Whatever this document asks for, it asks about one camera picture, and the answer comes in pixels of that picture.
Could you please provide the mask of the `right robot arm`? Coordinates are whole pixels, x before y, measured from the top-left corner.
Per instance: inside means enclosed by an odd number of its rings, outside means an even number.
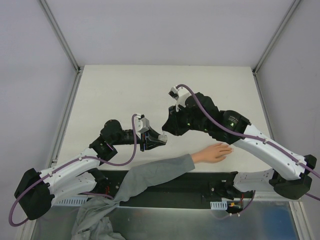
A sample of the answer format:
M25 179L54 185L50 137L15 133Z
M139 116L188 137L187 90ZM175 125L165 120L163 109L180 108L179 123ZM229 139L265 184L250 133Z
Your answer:
M313 155L296 154L258 130L246 117L233 110L219 110L208 96L187 89L172 88L169 95L176 103L168 109L168 119L162 130L174 136L187 131L199 131L213 139L233 145L254 155L270 166L258 172L237 172L225 184L225 192L237 197L242 192L275 191L278 195L298 200L311 188L311 170L317 159Z

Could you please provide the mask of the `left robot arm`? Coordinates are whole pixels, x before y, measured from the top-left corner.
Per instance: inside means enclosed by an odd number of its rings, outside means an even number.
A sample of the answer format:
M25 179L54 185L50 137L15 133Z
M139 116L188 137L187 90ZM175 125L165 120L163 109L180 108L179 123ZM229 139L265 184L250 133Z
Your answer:
M36 171L27 170L14 192L15 202L9 212L9 222L14 226L13 212L19 205L29 221L47 213L61 200L77 194L93 192L102 194L106 179L99 172L102 164L116 166L110 160L118 153L117 145L133 145L133 152L142 152L164 146L168 137L151 128L144 115L133 115L132 128L124 130L118 120L107 121L96 140L85 150L65 163Z

